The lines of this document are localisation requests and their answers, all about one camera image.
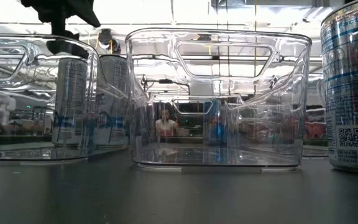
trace qr code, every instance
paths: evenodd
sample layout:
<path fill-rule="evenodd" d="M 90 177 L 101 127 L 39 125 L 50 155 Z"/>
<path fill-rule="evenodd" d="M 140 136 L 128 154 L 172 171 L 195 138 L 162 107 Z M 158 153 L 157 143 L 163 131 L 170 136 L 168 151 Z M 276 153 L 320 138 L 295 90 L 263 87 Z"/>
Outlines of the qr code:
<path fill-rule="evenodd" d="M 337 125 L 336 142 L 338 149 L 358 150 L 358 125 Z"/>

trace white robot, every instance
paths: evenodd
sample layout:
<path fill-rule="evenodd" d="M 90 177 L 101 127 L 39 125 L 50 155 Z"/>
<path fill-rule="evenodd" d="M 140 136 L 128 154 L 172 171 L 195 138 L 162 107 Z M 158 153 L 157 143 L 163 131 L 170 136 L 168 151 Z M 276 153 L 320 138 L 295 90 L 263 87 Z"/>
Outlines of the white robot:
<path fill-rule="evenodd" d="M 0 93 L 0 123 L 5 126 L 9 124 L 9 115 L 16 109 L 16 100 L 9 95 Z"/>

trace white shirt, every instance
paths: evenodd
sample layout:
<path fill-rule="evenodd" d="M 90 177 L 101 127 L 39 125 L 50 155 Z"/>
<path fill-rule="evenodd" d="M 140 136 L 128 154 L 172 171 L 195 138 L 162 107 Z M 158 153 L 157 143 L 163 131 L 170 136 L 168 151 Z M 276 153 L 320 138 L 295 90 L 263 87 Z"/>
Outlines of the white shirt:
<path fill-rule="evenodd" d="M 162 120 L 159 119 L 155 122 L 155 125 L 156 127 L 160 128 L 161 136 L 173 136 L 173 129 L 176 125 L 176 122 L 170 119 L 168 121 L 162 122 Z"/>

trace table surface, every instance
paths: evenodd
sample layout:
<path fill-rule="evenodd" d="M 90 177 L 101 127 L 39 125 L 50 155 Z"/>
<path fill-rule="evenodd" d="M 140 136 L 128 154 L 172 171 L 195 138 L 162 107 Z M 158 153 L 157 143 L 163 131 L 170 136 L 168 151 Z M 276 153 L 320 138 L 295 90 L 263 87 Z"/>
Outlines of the table surface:
<path fill-rule="evenodd" d="M 0 223 L 358 223 L 358 174 L 326 159 L 296 171 L 142 169 L 128 151 L 57 166 L 0 162 Z"/>

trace soda can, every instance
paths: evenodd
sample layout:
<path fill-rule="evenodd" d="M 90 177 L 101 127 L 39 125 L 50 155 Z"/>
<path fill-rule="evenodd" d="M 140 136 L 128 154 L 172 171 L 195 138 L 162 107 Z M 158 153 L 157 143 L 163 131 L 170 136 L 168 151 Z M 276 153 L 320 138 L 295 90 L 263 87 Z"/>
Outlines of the soda can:
<path fill-rule="evenodd" d="M 321 26 L 329 160 L 358 172 L 358 1 Z"/>
<path fill-rule="evenodd" d="M 128 145 L 129 140 L 126 122 L 129 92 L 127 62 L 125 58 L 115 55 L 103 55 L 100 61 L 106 81 L 124 95 L 111 93 L 105 88 L 105 80 L 98 78 L 94 142 L 98 148 L 123 147 Z"/>
<path fill-rule="evenodd" d="M 87 69 L 80 59 L 59 61 L 52 128 L 52 142 L 57 147 L 78 147 L 83 139 Z"/>

